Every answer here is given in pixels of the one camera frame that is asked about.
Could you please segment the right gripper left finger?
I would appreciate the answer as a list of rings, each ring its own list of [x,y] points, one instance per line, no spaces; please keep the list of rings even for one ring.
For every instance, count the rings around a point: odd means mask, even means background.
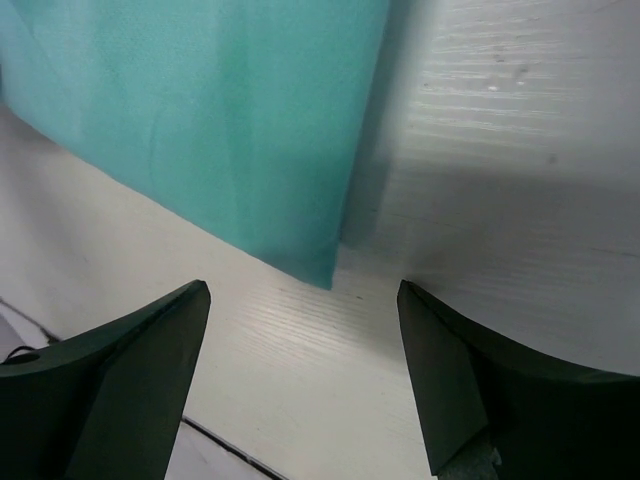
[[[165,477],[207,325],[192,281],[1,365],[4,479]]]

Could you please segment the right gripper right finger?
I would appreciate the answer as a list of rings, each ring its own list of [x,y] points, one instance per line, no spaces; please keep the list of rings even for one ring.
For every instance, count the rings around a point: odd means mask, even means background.
[[[403,281],[397,308],[439,479],[635,479],[639,380],[520,344]]]

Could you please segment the teal green t-shirt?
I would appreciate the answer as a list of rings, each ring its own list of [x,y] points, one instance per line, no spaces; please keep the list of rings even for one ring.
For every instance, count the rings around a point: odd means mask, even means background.
[[[1,99],[220,240],[330,288],[386,1],[5,1]]]

